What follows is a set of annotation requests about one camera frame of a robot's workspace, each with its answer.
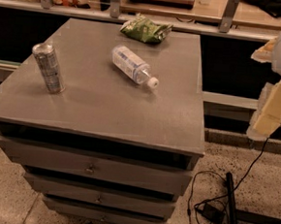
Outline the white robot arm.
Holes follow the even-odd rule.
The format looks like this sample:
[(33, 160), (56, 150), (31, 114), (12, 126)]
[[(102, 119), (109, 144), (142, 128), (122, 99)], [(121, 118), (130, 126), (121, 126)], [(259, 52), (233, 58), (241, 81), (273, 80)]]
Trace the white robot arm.
[[(251, 54), (260, 63), (270, 63), (271, 69), (281, 76), (281, 33)], [(264, 141), (281, 125), (281, 80), (266, 84), (258, 99), (247, 129), (247, 137), (253, 141)]]

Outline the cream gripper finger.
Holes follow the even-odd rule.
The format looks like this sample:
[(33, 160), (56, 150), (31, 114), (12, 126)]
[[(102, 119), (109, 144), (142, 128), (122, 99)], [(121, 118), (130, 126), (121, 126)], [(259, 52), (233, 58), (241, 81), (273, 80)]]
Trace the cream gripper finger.
[(264, 141), (281, 125), (281, 80), (266, 83), (258, 98), (258, 109), (253, 112), (247, 137), (252, 141)]
[(274, 49), (277, 38), (273, 38), (265, 43), (262, 47), (256, 49), (251, 57), (260, 63), (270, 63), (272, 61), (272, 50)]

